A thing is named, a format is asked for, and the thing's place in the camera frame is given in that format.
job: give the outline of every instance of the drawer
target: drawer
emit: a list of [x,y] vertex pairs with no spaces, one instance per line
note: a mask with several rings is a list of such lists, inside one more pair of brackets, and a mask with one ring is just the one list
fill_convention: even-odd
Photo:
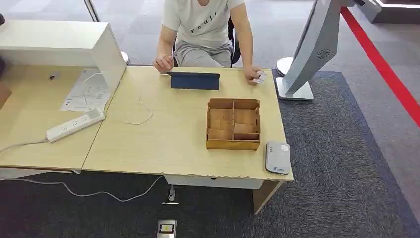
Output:
[[264,180],[252,178],[194,177],[184,175],[165,175],[165,178],[168,184],[171,185],[245,189],[259,189],[264,182]]

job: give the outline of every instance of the man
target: man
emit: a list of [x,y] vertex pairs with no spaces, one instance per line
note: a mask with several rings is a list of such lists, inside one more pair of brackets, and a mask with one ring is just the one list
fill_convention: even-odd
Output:
[[162,29],[154,67],[172,70],[174,57],[184,67],[231,67],[233,47],[228,39],[229,15],[239,39],[244,75],[258,78],[252,66],[253,40],[244,0],[165,0]]

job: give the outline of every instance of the card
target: card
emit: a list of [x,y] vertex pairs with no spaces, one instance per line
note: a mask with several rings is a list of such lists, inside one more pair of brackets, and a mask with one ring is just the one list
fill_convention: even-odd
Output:
[[254,78],[252,81],[255,82],[255,83],[258,83],[258,84],[264,83],[264,81],[267,79],[267,74],[264,73],[264,72],[260,72],[260,71],[258,71],[257,73],[260,75],[260,77],[259,78]]

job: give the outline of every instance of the red floor stripe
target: red floor stripe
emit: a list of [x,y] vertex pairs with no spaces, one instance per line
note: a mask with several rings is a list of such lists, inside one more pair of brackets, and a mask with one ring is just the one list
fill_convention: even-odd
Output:
[[408,114],[413,118],[417,126],[420,127],[420,106],[417,101],[408,91],[408,89],[401,82],[400,78],[394,73],[389,64],[385,61],[373,42],[366,35],[364,30],[358,24],[354,16],[346,7],[341,8],[341,14],[359,41],[362,48],[365,50],[367,56],[370,58],[376,69],[382,75],[385,82],[394,92],[395,96],[400,100],[403,107],[407,110]]

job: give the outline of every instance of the power strip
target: power strip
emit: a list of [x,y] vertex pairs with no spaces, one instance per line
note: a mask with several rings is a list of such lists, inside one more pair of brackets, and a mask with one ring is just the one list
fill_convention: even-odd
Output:
[[47,140],[49,143],[56,142],[103,120],[105,120],[103,111],[94,108],[76,119],[47,130]]

